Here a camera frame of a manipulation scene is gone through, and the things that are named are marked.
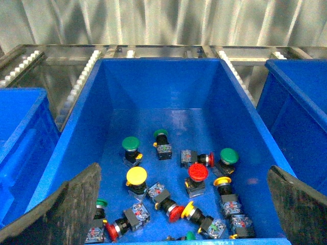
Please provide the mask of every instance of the yellow push button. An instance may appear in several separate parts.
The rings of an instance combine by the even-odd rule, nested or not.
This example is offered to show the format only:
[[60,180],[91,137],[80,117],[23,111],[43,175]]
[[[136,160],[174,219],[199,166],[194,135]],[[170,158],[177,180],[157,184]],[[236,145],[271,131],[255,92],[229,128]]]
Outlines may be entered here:
[[194,208],[193,203],[194,202],[191,201],[191,202],[189,202],[189,204],[187,204],[187,206],[184,208],[184,210],[182,212],[181,218],[187,217],[190,214],[190,212]]
[[147,179],[147,172],[142,167],[133,167],[128,170],[126,179],[127,183],[131,185],[141,185]]
[[220,177],[214,181],[214,186],[221,185],[221,184],[230,184],[231,178],[230,177]]

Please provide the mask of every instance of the bin floor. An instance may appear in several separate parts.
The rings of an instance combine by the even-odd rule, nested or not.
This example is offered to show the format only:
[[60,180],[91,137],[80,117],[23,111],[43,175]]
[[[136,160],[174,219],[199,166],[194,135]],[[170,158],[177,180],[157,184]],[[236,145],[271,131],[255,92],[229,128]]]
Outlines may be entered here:
[[[153,133],[157,129],[168,131],[168,141],[173,147],[171,160],[159,161]],[[106,217],[110,223],[122,216],[123,210],[129,208],[137,200],[127,193],[126,173],[129,170],[123,164],[124,149],[122,141],[127,136],[137,137],[141,144],[139,151],[143,154],[141,167],[148,172],[146,180],[148,186],[159,181],[164,184],[172,195],[172,199],[179,205],[186,205],[194,201],[205,215],[221,218],[218,208],[218,193],[213,187],[216,176],[209,169],[209,177],[205,180],[206,191],[204,195],[189,199],[184,188],[184,179],[188,171],[180,168],[180,151],[185,149],[198,151],[198,154],[214,152],[219,156],[221,147],[219,139],[214,138],[206,126],[205,114],[201,109],[186,110],[114,110],[109,126],[108,140],[101,160],[102,181],[99,197],[109,201],[106,208]],[[198,226],[187,219],[176,223],[169,223],[164,211],[156,211],[154,204],[148,198],[143,201],[151,215],[151,221],[136,232],[129,231],[119,242],[132,241],[161,241],[171,235],[179,238],[188,231],[197,233]]]

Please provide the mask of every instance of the corrugated metal backdrop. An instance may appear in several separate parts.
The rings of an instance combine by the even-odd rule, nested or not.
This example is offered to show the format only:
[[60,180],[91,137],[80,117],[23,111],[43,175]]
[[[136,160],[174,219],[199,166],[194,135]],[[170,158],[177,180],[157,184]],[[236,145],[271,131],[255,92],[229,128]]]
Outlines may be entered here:
[[327,45],[326,0],[1,0],[0,46]]

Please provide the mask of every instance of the green push button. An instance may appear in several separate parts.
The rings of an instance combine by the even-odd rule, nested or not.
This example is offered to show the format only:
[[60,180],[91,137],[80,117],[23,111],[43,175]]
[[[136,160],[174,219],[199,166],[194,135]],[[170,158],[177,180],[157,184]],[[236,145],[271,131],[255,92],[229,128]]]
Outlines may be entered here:
[[195,235],[193,232],[189,231],[187,234],[186,234],[186,240],[195,240]]
[[123,140],[122,146],[127,151],[136,150],[139,146],[139,140],[136,137],[127,137]]
[[157,131],[154,132],[153,136],[154,138],[157,138],[157,136],[159,134],[165,134],[166,136],[168,136],[168,132],[166,129],[158,129]]
[[220,152],[220,157],[225,164],[229,164],[229,165],[233,165],[234,163],[237,163],[237,161],[240,158],[239,154],[231,148],[223,149]]
[[98,198],[97,199],[97,205],[103,206],[103,207],[107,207],[108,202],[104,199]]

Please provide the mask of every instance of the blue plastic bin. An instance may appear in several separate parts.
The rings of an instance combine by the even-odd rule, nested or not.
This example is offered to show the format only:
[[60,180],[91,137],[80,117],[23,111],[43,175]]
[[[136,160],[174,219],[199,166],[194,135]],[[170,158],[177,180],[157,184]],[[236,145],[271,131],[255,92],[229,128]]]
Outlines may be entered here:
[[44,89],[0,89],[0,228],[24,214],[59,135]]
[[[172,160],[159,161],[153,133],[164,128],[173,147]],[[258,238],[247,241],[204,241],[197,244],[289,244],[283,238],[266,181],[275,164],[293,174],[247,95],[224,61],[218,59],[104,59],[94,66],[72,111],[27,211],[93,162],[102,167],[99,197],[109,201],[107,219],[122,216],[136,199],[125,186],[128,168],[123,164],[122,140],[136,136],[143,153],[141,164],[147,184],[166,185],[172,199],[186,205],[187,170],[180,168],[180,151],[213,151],[218,158],[225,147],[239,152],[233,187],[252,218]],[[221,218],[218,193],[210,172],[205,194],[192,200],[206,215]],[[151,221],[144,229],[128,232],[125,242],[179,238],[198,227],[188,220],[169,223],[162,211],[144,200]]]
[[267,61],[258,112],[296,176],[327,194],[327,62]]

